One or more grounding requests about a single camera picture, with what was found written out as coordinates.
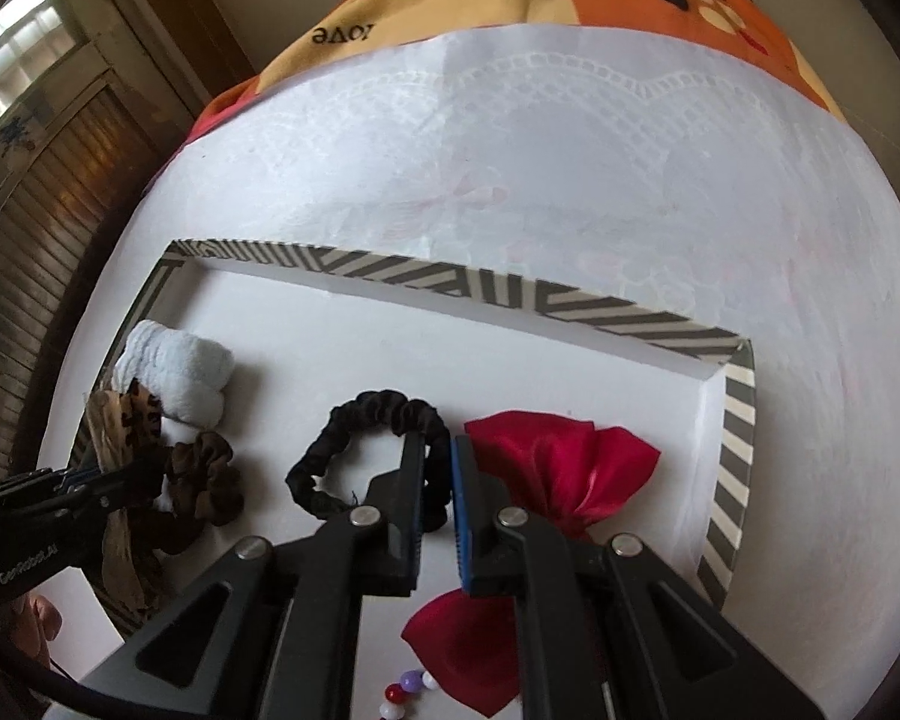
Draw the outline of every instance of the window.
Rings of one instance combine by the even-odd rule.
[[[0,9],[0,117],[75,45],[59,0],[7,0]]]

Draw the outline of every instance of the red bow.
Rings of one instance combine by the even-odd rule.
[[[658,450],[621,427],[594,429],[550,413],[504,412],[463,426],[481,471],[506,482],[516,506],[570,538],[614,514],[647,483]],[[418,611],[403,638],[440,687],[486,717],[520,691],[514,604],[462,590]]]

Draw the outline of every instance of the hair tie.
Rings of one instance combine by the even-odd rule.
[[[317,440],[287,474],[290,494],[301,509],[317,519],[329,519],[357,507],[356,502],[346,503],[317,490],[317,477],[327,473],[330,461],[348,447],[354,434],[376,427],[389,428],[395,436],[418,431],[430,447],[423,464],[423,530],[436,531],[447,522],[446,507],[450,503],[450,431],[429,403],[408,400],[392,389],[361,392],[330,410],[330,420]]]

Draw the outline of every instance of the black and white striped pattern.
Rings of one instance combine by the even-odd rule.
[[[754,351],[747,338],[686,317],[645,309],[607,295],[575,287],[497,274],[453,263],[430,263],[410,257],[260,241],[174,241],[157,264],[114,340],[101,369],[101,381],[119,357],[125,336],[154,304],[173,268],[186,257],[238,260],[298,268],[344,278],[469,298],[480,303],[573,322],[605,333],[638,338],[669,351],[722,365],[727,375],[720,469],[698,577],[717,608],[727,598],[743,534],[749,479],[754,462]]]

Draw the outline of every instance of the colorful blanket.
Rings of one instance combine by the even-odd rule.
[[[213,100],[188,142],[311,68],[444,32],[512,23],[616,26],[688,40],[758,66],[842,119],[797,48],[751,0],[344,0],[259,76]]]

